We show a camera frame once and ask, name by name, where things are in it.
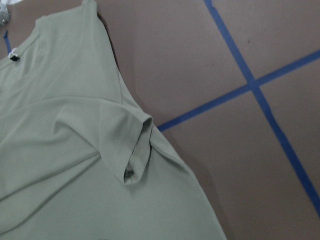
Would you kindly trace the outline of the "white shirt tag loop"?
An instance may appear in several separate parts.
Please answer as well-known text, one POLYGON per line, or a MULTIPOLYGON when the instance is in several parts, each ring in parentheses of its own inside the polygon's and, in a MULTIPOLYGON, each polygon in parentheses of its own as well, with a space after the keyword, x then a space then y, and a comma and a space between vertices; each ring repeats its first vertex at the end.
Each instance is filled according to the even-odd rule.
POLYGON ((20 56, 15 52, 15 49, 9 52, 8 58, 13 62, 20 60, 20 56))

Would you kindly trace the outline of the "sage green long-sleeve shirt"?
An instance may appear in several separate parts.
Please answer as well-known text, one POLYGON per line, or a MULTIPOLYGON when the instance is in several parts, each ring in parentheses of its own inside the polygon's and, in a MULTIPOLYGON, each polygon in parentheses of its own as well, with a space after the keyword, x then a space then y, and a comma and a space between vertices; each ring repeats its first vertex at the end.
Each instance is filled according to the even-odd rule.
POLYGON ((223 240, 195 174, 129 93, 97 3, 0 62, 3 240, 223 240))

